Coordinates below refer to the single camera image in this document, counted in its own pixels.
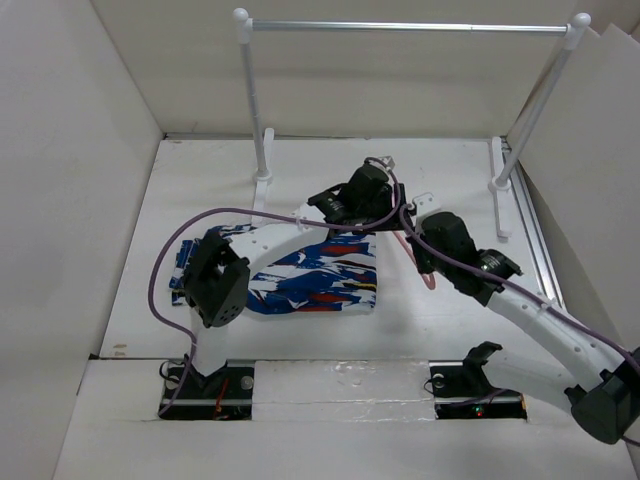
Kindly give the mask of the pink plastic hanger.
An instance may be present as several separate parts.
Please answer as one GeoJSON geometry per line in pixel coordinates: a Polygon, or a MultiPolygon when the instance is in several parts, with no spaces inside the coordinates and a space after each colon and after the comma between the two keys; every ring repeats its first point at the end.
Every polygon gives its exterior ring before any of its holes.
{"type": "MultiPolygon", "coordinates": [[[[414,265],[415,268],[418,268],[418,264],[416,261],[416,258],[413,254],[413,250],[410,246],[410,244],[406,241],[405,237],[403,234],[401,234],[399,231],[394,230],[393,231],[393,235],[395,237],[395,239],[398,241],[398,243],[400,244],[400,246],[402,247],[402,249],[404,250],[404,252],[407,254],[407,256],[410,258],[412,264],[414,265]]],[[[436,279],[435,276],[430,273],[430,274],[425,274],[425,273],[420,273],[420,278],[422,280],[422,282],[424,283],[425,287],[430,290],[430,291],[434,291],[436,289],[436,279]]]]}

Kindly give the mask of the blue patterned trousers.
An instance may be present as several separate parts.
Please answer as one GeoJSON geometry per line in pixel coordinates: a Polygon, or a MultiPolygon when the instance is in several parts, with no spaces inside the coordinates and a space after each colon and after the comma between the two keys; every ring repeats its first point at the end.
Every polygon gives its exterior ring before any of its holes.
{"type": "Polygon", "coordinates": [[[254,275],[246,308],[267,316],[365,312],[375,307],[377,285],[376,237],[342,233],[254,275]]]}

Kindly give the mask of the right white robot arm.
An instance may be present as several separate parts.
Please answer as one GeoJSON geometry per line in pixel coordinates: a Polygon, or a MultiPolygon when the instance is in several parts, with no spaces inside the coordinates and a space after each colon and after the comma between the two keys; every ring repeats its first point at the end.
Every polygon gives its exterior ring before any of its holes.
{"type": "Polygon", "coordinates": [[[637,351],[622,348],[516,283],[521,268],[495,249],[477,248],[457,215],[437,212],[412,222],[403,208],[399,218],[420,272],[439,273],[459,293],[517,326],[560,364],[530,361],[485,341],[462,361],[468,390],[528,394],[568,412],[602,443],[625,439],[639,418],[637,351]]]}

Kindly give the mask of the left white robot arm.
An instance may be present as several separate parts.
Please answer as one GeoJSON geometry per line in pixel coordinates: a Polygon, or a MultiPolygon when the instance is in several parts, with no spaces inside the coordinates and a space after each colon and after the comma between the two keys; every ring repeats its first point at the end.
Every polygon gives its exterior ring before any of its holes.
{"type": "Polygon", "coordinates": [[[261,270],[339,233],[377,233],[401,228],[404,186],[393,173],[391,157],[368,157],[348,182],[310,197],[279,223],[223,238],[207,233],[183,276],[191,308],[196,351],[188,384],[201,396],[222,387],[229,323],[248,302],[249,282],[261,270]]]}

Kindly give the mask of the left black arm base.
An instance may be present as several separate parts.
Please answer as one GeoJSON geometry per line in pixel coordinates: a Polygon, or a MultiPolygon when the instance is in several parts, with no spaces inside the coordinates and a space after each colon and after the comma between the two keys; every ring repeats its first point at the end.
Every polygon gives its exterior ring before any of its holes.
{"type": "Polygon", "coordinates": [[[254,362],[227,362],[209,377],[194,368],[178,389],[184,364],[165,361],[159,368],[163,390],[158,417],[175,421],[245,421],[252,418],[254,362]]]}

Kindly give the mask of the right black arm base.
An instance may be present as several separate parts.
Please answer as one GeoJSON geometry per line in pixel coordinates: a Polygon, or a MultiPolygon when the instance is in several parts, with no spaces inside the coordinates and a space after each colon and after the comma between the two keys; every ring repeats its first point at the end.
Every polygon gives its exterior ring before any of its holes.
{"type": "Polygon", "coordinates": [[[482,368],[502,346],[483,342],[463,360],[430,360],[423,389],[432,395],[437,420],[528,418],[523,396],[492,386],[482,368]]]}

